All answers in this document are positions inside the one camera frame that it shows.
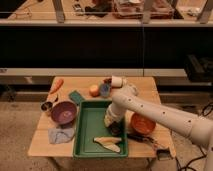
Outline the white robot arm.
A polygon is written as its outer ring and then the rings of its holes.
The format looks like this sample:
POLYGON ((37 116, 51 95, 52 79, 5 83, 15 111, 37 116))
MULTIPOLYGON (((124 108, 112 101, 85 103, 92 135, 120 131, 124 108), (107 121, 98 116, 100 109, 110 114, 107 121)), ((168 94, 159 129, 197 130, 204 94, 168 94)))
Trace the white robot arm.
POLYGON ((145 101, 138 97, 133 84, 124 85, 112 94, 104 118, 106 127, 119 123, 127 110, 136 112, 190 139, 207 150, 204 171, 213 171, 213 121, 202 116, 145 101))

